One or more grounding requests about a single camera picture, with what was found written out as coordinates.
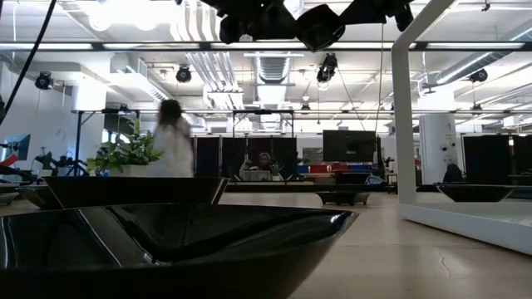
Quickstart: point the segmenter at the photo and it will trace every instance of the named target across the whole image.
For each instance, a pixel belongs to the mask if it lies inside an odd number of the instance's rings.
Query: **cable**
[[[360,119],[360,115],[358,115],[358,111],[357,111],[357,108],[355,107],[355,104],[352,102],[351,95],[349,95],[349,91],[347,90],[346,82],[343,80],[342,72],[340,71],[339,67],[337,67],[337,69],[338,69],[338,74],[340,75],[340,79],[342,79],[343,88],[346,90],[347,97],[349,98],[349,101],[351,102],[352,109],[355,110],[355,114],[357,115],[358,121],[360,121],[360,125],[362,125],[362,128],[365,131],[366,128],[364,127],[364,123]]]
[[[381,111],[381,96],[382,96],[382,73],[383,73],[383,57],[384,57],[384,24],[381,25],[381,75],[379,76],[379,105],[377,106],[377,120],[375,120],[375,133],[379,125],[379,112]]]
[[[42,22],[41,31],[39,32],[39,35],[37,36],[37,39],[35,41],[35,44],[33,45],[32,51],[30,51],[30,55],[27,57],[26,63],[24,63],[24,67],[22,68],[20,75],[18,76],[17,83],[13,87],[13,91],[11,92],[11,95],[9,96],[9,100],[7,100],[7,104],[5,108],[5,115],[2,119],[0,119],[0,126],[2,126],[3,120],[5,120],[6,118],[5,116],[7,116],[7,113],[9,112],[9,108],[11,108],[13,100],[15,99],[15,96],[18,93],[18,89],[20,88],[22,81],[24,80],[24,77],[26,76],[27,70],[30,68],[30,65],[32,64],[33,57],[37,53],[39,45],[42,42],[42,38],[44,37],[44,34],[47,31],[48,23],[50,23],[50,19],[52,18],[53,9],[56,6],[56,2],[57,0],[50,1],[50,7],[48,8],[47,15],[44,17],[44,21]]]

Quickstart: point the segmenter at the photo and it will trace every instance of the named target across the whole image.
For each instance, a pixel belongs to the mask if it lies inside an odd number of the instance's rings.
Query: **black partition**
[[[196,178],[213,178],[219,176],[219,137],[198,138],[195,155]]]
[[[514,165],[513,174],[532,172],[532,136],[512,136],[514,141]]]
[[[222,176],[232,179],[235,175],[239,176],[240,167],[244,162],[246,139],[223,138],[222,145]]]
[[[248,137],[248,159],[256,165],[259,163],[259,156],[262,153],[273,155],[273,138],[268,137]]]
[[[298,145],[295,138],[273,138],[272,158],[282,167],[280,173],[285,179],[295,173],[297,150]]]
[[[510,184],[510,137],[508,135],[464,136],[466,182]]]

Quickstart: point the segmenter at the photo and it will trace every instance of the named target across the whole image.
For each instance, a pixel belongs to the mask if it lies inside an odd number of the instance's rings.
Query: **ceiling duct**
[[[504,35],[501,41],[511,42],[530,42],[532,41],[532,21],[528,21],[509,34]],[[466,59],[456,63],[454,66],[442,71],[436,76],[435,83],[427,83],[423,85],[423,88],[441,86],[452,83],[461,78],[464,78],[472,73],[490,65],[491,63],[498,61],[512,52],[509,51],[493,51],[484,54],[473,54]]]
[[[285,0],[284,6],[297,19],[303,13],[303,0]],[[286,89],[292,66],[290,52],[267,53],[261,52],[254,58],[255,83],[257,97],[262,107],[279,109],[284,102]],[[276,130],[281,126],[281,116],[277,114],[261,115],[261,129]]]
[[[282,84],[290,71],[290,58],[255,57],[255,70],[264,84]]]

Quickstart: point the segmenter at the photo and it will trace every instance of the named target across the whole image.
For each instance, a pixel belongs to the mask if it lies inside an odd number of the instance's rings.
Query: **monitor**
[[[374,131],[324,130],[323,161],[373,162],[376,150]]]

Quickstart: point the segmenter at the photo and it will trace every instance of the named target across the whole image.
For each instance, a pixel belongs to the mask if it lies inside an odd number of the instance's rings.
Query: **pillar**
[[[454,110],[455,97],[448,86],[422,94],[420,110]],[[451,113],[422,115],[420,118],[421,173],[423,184],[443,181],[449,163],[458,164],[455,116]]]
[[[74,110],[102,110],[106,107],[106,96],[106,86],[91,78],[78,81],[72,88]],[[90,112],[85,113],[83,120],[90,114]],[[103,114],[94,114],[81,127],[79,156],[81,160],[85,161],[87,158],[96,156],[101,144],[104,119]],[[76,148],[75,144],[75,139],[69,144],[72,153]]]

